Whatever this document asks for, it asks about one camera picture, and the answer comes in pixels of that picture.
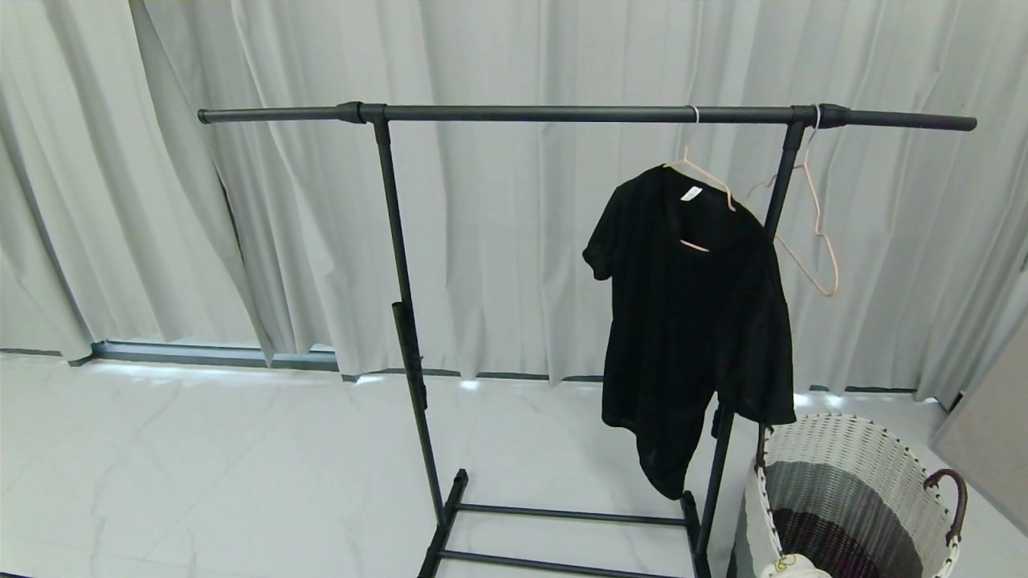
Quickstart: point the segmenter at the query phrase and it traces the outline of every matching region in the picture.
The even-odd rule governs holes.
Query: white marble floor
[[[468,501],[676,515],[599,388],[431,378],[443,493]],[[412,577],[434,521],[400,375],[337,375],[0,356],[0,571],[93,578]],[[908,396],[798,397],[869,417],[925,447],[943,411]],[[711,541],[724,576],[756,428],[736,422]],[[713,440],[689,474],[702,503]],[[688,576],[677,529],[462,514],[450,545]],[[977,493],[957,577],[1028,577],[1028,538]],[[533,575],[444,562],[440,578]]]

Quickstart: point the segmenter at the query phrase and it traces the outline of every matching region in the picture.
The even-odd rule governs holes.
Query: rack foot
[[[509,566],[530,570],[541,570],[558,572],[563,574],[576,574],[580,576],[608,576],[615,578],[675,578],[670,576],[660,576],[656,574],[646,574],[639,572],[629,572],[624,570],[613,570],[605,568],[594,568],[589,566],[575,566],[568,564],[558,564],[553,562],[516,558],[509,556],[498,556],[491,554],[480,554],[476,552],[462,552],[446,549],[446,541],[449,539],[450,531],[453,529],[453,521],[457,512],[466,511],[477,514],[514,514],[536,517],[550,517],[563,519],[580,519],[590,521],[611,521],[620,523],[642,523],[649,526],[666,526],[685,528],[689,535],[690,552],[692,552],[693,569],[695,578],[710,578],[710,568],[707,565],[705,554],[697,555],[695,548],[700,535],[700,519],[696,512],[696,499],[691,492],[686,492],[678,500],[682,506],[682,518],[636,516],[624,514],[608,514],[598,512],[578,512],[570,510],[547,510],[542,508],[519,508],[513,506],[491,506],[485,504],[462,504],[461,499],[464,491],[468,486],[468,472],[461,469],[453,478],[453,486],[450,489],[449,497],[443,505],[443,523],[436,527],[436,532],[432,536],[432,543],[425,552],[425,562],[417,578],[435,578],[439,570],[439,563],[443,559],[456,559],[463,562],[474,562],[493,564],[499,566]]]

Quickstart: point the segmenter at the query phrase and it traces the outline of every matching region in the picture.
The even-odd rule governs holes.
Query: garment rack
[[[696,500],[692,492],[685,492],[678,503],[682,518],[640,515],[521,508],[486,504],[469,504],[462,501],[468,485],[468,472],[461,468],[453,478],[453,485],[444,502],[439,487],[432,440],[426,419],[428,392],[421,367],[421,354],[414,326],[414,309],[410,296],[410,277],[407,270],[407,255],[404,249],[403,228],[400,223],[400,202],[397,195],[396,174],[393,169],[393,151],[390,141],[391,120],[438,120],[438,121],[497,121],[497,122],[663,122],[663,123],[728,123],[728,124],[784,124],[785,139],[782,143],[778,174],[775,179],[771,201],[768,206],[764,228],[773,240],[785,191],[793,174],[797,152],[803,141],[807,127],[833,129],[837,127],[900,127],[908,129],[935,129],[943,131],[972,131],[978,121],[966,116],[938,114],[916,114],[850,110],[846,107],[821,104],[791,107],[629,107],[629,106],[409,106],[365,104],[348,102],[329,107],[299,108],[255,108],[235,110],[205,110],[197,112],[200,122],[247,122],[269,120],[343,120],[345,122],[374,127],[378,144],[378,159],[381,165],[382,183],[386,191],[386,206],[389,211],[390,231],[393,238],[393,255],[396,259],[397,277],[400,282],[400,300],[393,303],[393,317],[400,338],[404,372],[410,401],[414,409],[414,422],[421,443],[421,456],[429,478],[429,492],[436,515],[436,530],[425,554],[425,562],[418,578],[436,575],[440,562],[455,559],[518,567],[533,570],[554,571],[582,576],[607,576],[614,578],[673,578],[627,572],[588,566],[573,566],[536,559],[516,558],[474,552],[450,550],[446,540],[453,521],[460,512],[486,514],[515,514],[591,521],[612,521],[622,523],[642,523],[685,528],[693,559],[695,578],[710,578],[707,562],[707,544],[713,523],[718,493],[721,490],[725,458],[732,432],[734,413],[718,409],[711,434],[718,439],[706,500],[703,505],[703,520],[699,520]]]

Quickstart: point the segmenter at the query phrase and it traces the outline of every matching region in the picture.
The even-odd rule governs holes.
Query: beige panel
[[[946,421],[934,449],[1028,529],[1028,320]]]

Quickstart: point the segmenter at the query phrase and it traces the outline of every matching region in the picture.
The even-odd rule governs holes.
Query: woven basket
[[[803,416],[766,430],[746,483],[729,577],[773,577],[785,554],[833,578],[946,578],[967,504],[952,470],[926,475],[894,435],[855,416]],[[957,484],[957,509],[938,491]]]

